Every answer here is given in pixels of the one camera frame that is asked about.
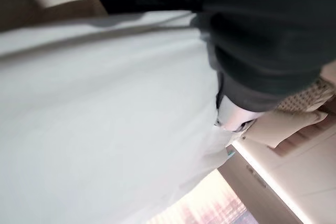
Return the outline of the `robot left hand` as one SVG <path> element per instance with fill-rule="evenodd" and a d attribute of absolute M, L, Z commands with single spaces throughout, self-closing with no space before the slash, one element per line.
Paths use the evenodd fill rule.
<path fill-rule="evenodd" d="M 335 60 L 335 0 L 100 0 L 109 14 L 187 10 L 219 77 L 229 131 L 309 86 Z"/>

